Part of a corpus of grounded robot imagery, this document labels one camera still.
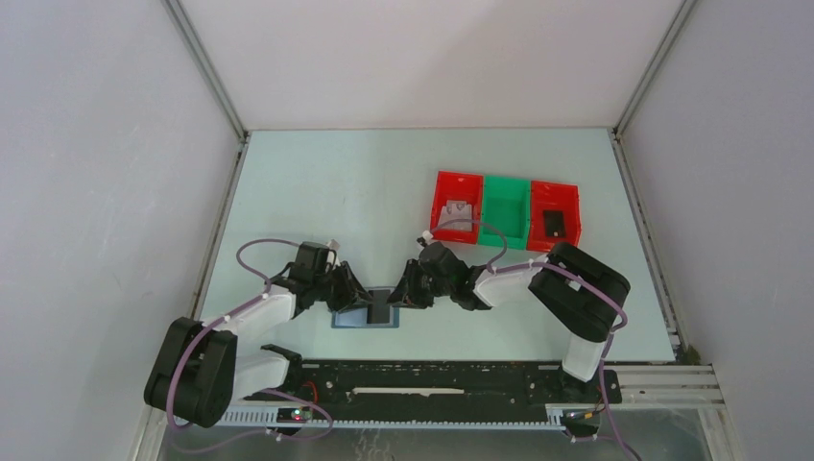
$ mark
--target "black object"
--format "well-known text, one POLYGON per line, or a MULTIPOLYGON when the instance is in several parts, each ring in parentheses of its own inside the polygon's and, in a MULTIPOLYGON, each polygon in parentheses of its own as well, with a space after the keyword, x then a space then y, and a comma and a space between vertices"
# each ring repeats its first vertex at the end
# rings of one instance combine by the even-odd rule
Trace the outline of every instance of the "black object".
POLYGON ((331 265, 328 254, 331 250, 320 243, 302 242, 297 256, 291 264, 287 278, 273 280, 273 284, 288 289, 297 296, 294 316, 317 301, 326 301, 331 294, 331 265))
POLYGON ((594 389, 599 389, 599 373, 594 373, 593 378, 588 382, 579 380, 578 378, 569 375, 560 365, 558 369, 558 379, 562 396, 566 400, 579 399, 585 394, 591 394, 594 389))
POLYGON ((556 209, 546 209, 542 212, 542 223, 545 227, 546 237, 565 237, 565 215, 556 209))
POLYGON ((563 425, 572 437, 578 439, 593 437, 599 432, 599 418, 574 420, 566 417, 563 418, 563 425))
POLYGON ((387 303, 390 290, 371 290, 371 302, 368 304, 368 324, 389 324, 393 321, 393 308, 387 303))
MULTIPOLYGON (((204 329, 201 322, 181 317, 170 324, 144 386, 144 401, 166 410, 170 380, 192 339, 204 329)), ((221 419, 231 400, 237 336, 230 331, 210 331, 193 350, 181 373, 173 413, 201 427, 221 419)))
POLYGON ((277 423, 306 423, 311 419, 311 411, 308 407, 305 408, 306 409, 279 408, 277 409, 277 418, 275 421, 277 423))
POLYGON ((342 261, 339 267, 335 267, 331 271, 330 283, 330 293, 325 301, 332 312, 344 312, 358 308, 354 305, 360 302, 372 303, 373 301, 371 294, 362 286, 362 283, 359 283, 346 261, 342 261))
POLYGON ((280 387, 289 389, 293 393, 298 392, 305 382, 305 378, 302 376, 302 355, 274 344, 260 346, 260 349, 278 353, 288 360, 288 373, 285 375, 285 380, 280 387))
POLYGON ((297 257, 288 273, 289 279, 299 283, 313 285, 328 271, 328 254, 331 250, 323 244, 302 242, 297 250, 297 257))
POLYGON ((401 280, 395 286, 387 302, 403 303, 405 307, 426 309, 433 305, 436 296, 443 296, 433 283, 432 277, 424 272, 417 259, 410 259, 404 267, 401 280))
MULTIPOLYGON (((621 274, 570 243, 554 245, 548 254, 548 262, 581 277, 619 306, 625 303, 631 291, 630 283, 621 274)), ((585 288, 572 288, 569 282, 566 277, 543 269, 534 276, 529 290, 572 333, 594 343, 607 340, 616 311, 585 288)))
POLYGON ((467 267, 441 242, 433 242, 421 250, 419 267, 429 276, 435 296, 449 296, 466 310, 491 309, 474 294, 475 281, 486 266, 467 267))
MULTIPOLYGON (((544 423, 546 403, 595 404, 599 391, 582 394, 563 391, 560 371, 553 362, 374 361, 304 360, 289 373, 301 382, 286 379, 278 389, 296 393, 301 383, 317 387, 323 407, 334 420, 434 423, 544 423), (365 394, 363 387, 452 388, 462 394, 365 394)), ((613 370, 605 371, 610 403, 622 401, 613 370)), ((257 393, 247 400, 280 400, 257 393)), ((313 414, 320 421, 323 416, 313 414)))

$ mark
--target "aluminum frame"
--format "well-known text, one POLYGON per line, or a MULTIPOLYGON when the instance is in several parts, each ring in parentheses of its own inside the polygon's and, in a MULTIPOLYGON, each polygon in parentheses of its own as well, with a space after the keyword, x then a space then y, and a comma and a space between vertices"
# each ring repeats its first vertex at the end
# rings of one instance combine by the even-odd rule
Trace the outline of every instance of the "aluminum frame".
POLYGON ((221 107, 221 110, 224 112, 224 115, 227 117, 235 135, 240 141, 245 141, 247 137, 246 128, 244 128, 243 122, 240 120, 240 116, 237 114, 237 109, 234 107, 234 104, 232 104, 231 99, 228 96, 227 90, 224 87, 223 82, 221 82, 221 78, 215 71, 215 66, 212 64, 212 60, 206 53, 204 44, 201 42, 201 38, 195 31, 195 27, 192 25, 192 21, 189 19, 189 15, 187 14, 186 9, 183 7, 183 4, 180 0, 161 0, 161 3, 163 3, 164 7, 167 9, 167 14, 169 14, 170 19, 178 29, 181 39, 186 45, 186 49, 189 51, 192 61, 194 61, 195 65, 198 66, 198 70, 201 72, 203 81, 209 87, 209 90, 212 91, 215 101, 217 101, 218 105, 221 107))
MULTIPOLYGON (((224 234, 225 223, 237 187, 238 179, 246 157, 249 133, 243 127, 236 109, 228 98, 223 84, 215 72, 214 66, 206 54, 200 38, 189 20, 180 0, 162 0, 173 22, 179 28, 184 42, 201 70, 202 76, 213 92, 229 123, 238 138, 244 142, 237 155, 235 168, 231 172, 228 191, 224 198, 218 222, 213 232, 210 249, 203 261, 198 296, 192 305, 191 313, 198 315, 203 305, 206 289, 211 280, 214 259, 224 234)), ((684 0, 664 35, 658 50, 647 66, 636 90, 626 106, 619 123, 609 130, 610 142, 616 156, 619 172, 622 175, 631 209, 634 213, 636 227, 644 247, 651 276, 656 285, 659 304, 664 314, 665 324, 671 334, 675 347, 686 346, 686 327, 681 311, 677 309, 670 297, 667 278, 664 276, 658 260, 658 249, 646 220, 646 209, 641 203, 637 191, 634 172, 627 161, 624 143, 621 136, 634 118, 638 107, 666 60, 670 49, 678 39, 698 0, 684 0)), ((707 445, 713 461, 731 461, 743 459, 739 449, 737 435, 732 427, 729 413, 726 410, 723 395, 718 386, 715 372, 711 366, 683 365, 609 365, 619 375, 623 401, 614 405, 620 410, 636 409, 696 409, 702 421, 707 445)), ((554 404, 548 410, 579 409, 580 405, 554 404)), ((163 411, 145 406, 140 422, 142 430, 136 434, 131 449, 131 460, 157 460, 166 428, 166 416, 163 411)))

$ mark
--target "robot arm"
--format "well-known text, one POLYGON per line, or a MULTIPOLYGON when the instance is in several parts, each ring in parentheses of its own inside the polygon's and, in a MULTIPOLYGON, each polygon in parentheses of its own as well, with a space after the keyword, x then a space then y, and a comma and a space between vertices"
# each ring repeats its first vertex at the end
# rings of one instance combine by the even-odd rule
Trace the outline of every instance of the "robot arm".
MULTIPOLYGON (((499 270, 485 265, 467 267, 441 242, 423 244, 419 258, 407 262, 388 303, 426 308, 435 297, 449 296, 470 311, 517 301, 543 303, 572 333, 564 372, 577 384, 594 378, 617 312, 569 277, 593 285, 621 306, 630 291, 622 276, 566 243, 556 245, 548 256, 499 270)), ((299 360, 297 354, 273 345, 259 347, 258 341, 269 329, 297 317, 317 301, 326 302, 335 312, 372 302, 349 265, 339 262, 335 250, 325 245, 301 244, 287 269, 287 277, 272 278, 265 294, 234 318, 219 316, 204 322, 177 319, 167 331, 150 374, 145 402, 166 409, 173 374, 181 365, 178 385, 172 390, 173 413, 211 427, 233 397, 240 399, 260 389, 276 388, 287 377, 292 378, 289 365, 299 360), (197 343, 190 359, 180 364, 194 338, 204 331, 204 323, 217 325, 197 343)))
POLYGON ((276 325, 300 315, 317 301, 344 311, 359 301, 371 301, 346 262, 335 249, 318 243, 299 245, 287 277, 276 276, 272 286, 234 318, 217 316, 197 322, 181 317, 173 322, 158 352, 144 389, 144 401, 166 409, 173 374, 193 339, 223 317, 207 332, 182 364, 175 389, 173 413, 185 420, 211 427, 220 420, 232 398, 240 399, 260 389, 278 387, 288 375, 292 355, 280 348, 260 348, 259 340, 276 325), (238 335, 241 346, 238 347, 238 335))
MULTIPOLYGON (((426 245, 422 239, 419 243, 426 245)), ((555 245, 548 255, 529 261, 526 267, 517 265, 494 273, 487 266, 467 267, 441 242, 433 242, 424 247, 418 260, 407 262, 390 301, 426 308, 434 297, 449 296, 466 310, 491 309, 505 303, 542 303, 571 331, 563 370, 588 382, 596 375, 617 312, 583 288, 579 280, 590 283, 619 306, 631 290, 619 273, 565 242, 555 245)))
POLYGON ((528 268, 482 273, 474 293, 489 306, 517 301, 545 305, 571 332, 563 370, 588 382, 596 375, 617 312, 566 274, 590 283, 619 306, 631 291, 630 283, 619 273, 563 242, 548 255, 530 261, 528 268))

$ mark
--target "white table surface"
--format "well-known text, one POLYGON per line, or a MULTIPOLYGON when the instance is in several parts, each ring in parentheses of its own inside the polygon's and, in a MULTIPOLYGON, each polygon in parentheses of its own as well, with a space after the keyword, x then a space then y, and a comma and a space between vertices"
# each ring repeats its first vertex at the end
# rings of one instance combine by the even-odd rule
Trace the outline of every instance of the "white table surface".
MULTIPOLYGON (((340 258, 362 284, 395 285, 406 260, 418 256, 416 238, 429 225, 438 170, 578 185, 579 247, 633 287, 624 306, 630 323, 616 334, 609 360, 674 359, 608 133, 601 129, 254 132, 202 317, 226 312, 262 288, 234 257, 243 243, 261 237, 336 239, 340 258)), ((499 250, 449 247, 467 264, 485 263, 499 250)), ((273 274, 295 253, 268 244, 245 257, 273 274)), ((533 255, 509 250, 498 265, 533 255)), ((401 309, 399 328, 330 325, 327 307, 316 303, 271 328, 261 343, 306 358, 560 360, 568 339, 539 303, 468 312, 444 298, 426 310, 401 309)))

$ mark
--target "metal profile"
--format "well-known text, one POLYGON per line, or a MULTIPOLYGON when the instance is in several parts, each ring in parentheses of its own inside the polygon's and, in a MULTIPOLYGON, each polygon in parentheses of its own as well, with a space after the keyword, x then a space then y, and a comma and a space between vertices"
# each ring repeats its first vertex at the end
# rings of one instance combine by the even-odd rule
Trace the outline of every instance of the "metal profile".
MULTIPOLYGON (((297 423, 276 423, 276 410, 278 402, 240 402, 231 405, 224 417, 216 425, 220 427, 300 427, 297 423)), ((563 430, 561 424, 563 412, 561 410, 547 410, 548 422, 519 423, 519 422, 479 422, 479 423, 452 423, 431 421, 373 421, 373 420, 335 420, 335 428, 343 429, 538 429, 563 430)), ((327 427, 327 422, 316 421, 308 424, 309 427, 327 427)))
POLYGON ((647 67, 644 70, 644 74, 641 76, 638 85, 636 85, 634 94, 631 96, 627 106, 625 106, 625 109, 622 111, 622 116, 619 118, 619 122, 616 124, 616 132, 620 135, 624 134, 630 126, 631 120, 633 120, 642 100, 644 99, 644 96, 647 94, 647 91, 650 89, 650 85, 653 83, 653 79, 656 77, 658 71, 661 69, 661 66, 664 64, 667 55, 670 53, 673 45, 678 40, 679 35, 686 25, 687 19, 692 14, 697 4, 698 0, 683 0, 682 4, 679 6, 679 9, 676 11, 676 15, 673 16, 673 21, 670 23, 670 27, 667 28, 667 32, 661 38, 661 42, 656 48, 656 53, 652 58, 650 58, 650 62, 648 62, 647 67))
POLYGON ((726 409, 698 410, 712 461, 741 461, 743 453, 726 409))
POLYGON ((656 252, 656 245, 653 241, 653 232, 647 219, 645 218, 644 205, 641 203, 630 163, 628 163, 622 144, 619 143, 619 140, 613 131, 609 130, 609 137, 610 144, 613 147, 613 153, 616 156, 616 164, 619 167, 619 173, 622 175, 622 183, 624 184, 625 191, 628 194, 628 202, 630 202, 631 211, 634 214, 636 229, 638 230, 641 245, 644 248, 644 255, 647 258, 648 267, 650 268, 650 275, 653 279, 653 284, 656 286, 658 303, 661 307, 661 313, 664 316, 664 322, 667 325, 667 332, 671 335, 671 341, 673 341, 673 344, 678 342, 679 344, 687 345, 686 321, 684 320, 681 312, 676 309, 675 305, 673 304, 673 300, 670 297, 667 279, 664 276, 664 272, 661 268, 661 263, 656 252))
POLYGON ((131 448, 130 461, 156 461, 164 441, 167 427, 166 413, 145 405, 140 425, 142 430, 136 436, 131 448))
POLYGON ((218 102, 218 105, 221 107, 221 110, 227 117, 229 124, 237 135, 237 138, 241 141, 245 141, 246 129, 243 126, 243 122, 240 121, 237 110, 234 108, 234 104, 232 104, 231 99, 229 99, 226 88, 224 87, 220 77, 218 77, 218 73, 215 71, 215 67, 212 65, 212 61, 204 49, 201 38, 198 36, 198 33, 192 26, 192 21, 189 19, 189 15, 186 13, 181 1, 161 1, 169 13, 170 19, 172 19, 173 23, 178 28, 181 38, 186 44, 186 48, 189 50, 190 56, 192 56, 192 60, 198 66, 198 70, 201 71, 203 80, 212 91, 212 95, 215 97, 215 100, 218 102))
MULTIPOLYGON (((622 402, 612 407, 638 409, 726 408, 715 372, 709 366, 622 365, 608 366, 616 371, 622 402)), ((548 404, 548 409, 584 409, 591 405, 548 404)))
POLYGON ((204 301, 206 300, 206 293, 209 290, 209 283, 212 280, 212 271, 215 269, 215 260, 218 257, 218 251, 220 250, 221 242, 224 239, 224 231, 226 230, 228 216, 231 212, 231 204, 234 200, 234 193, 237 190, 238 179, 240 178, 241 171, 243 171, 243 165, 246 162, 246 152, 249 150, 250 139, 251 137, 247 137, 246 140, 241 144, 240 150, 237 153, 237 158, 235 159, 234 168, 229 176, 227 190, 224 194, 224 199, 218 212, 218 219, 215 222, 215 228, 212 230, 212 236, 210 239, 211 244, 209 245, 206 257, 203 259, 203 266, 199 275, 200 283, 198 285, 198 290, 196 291, 195 299, 192 302, 192 309, 189 316, 193 319, 198 318, 201 313, 201 309, 204 306, 204 301))

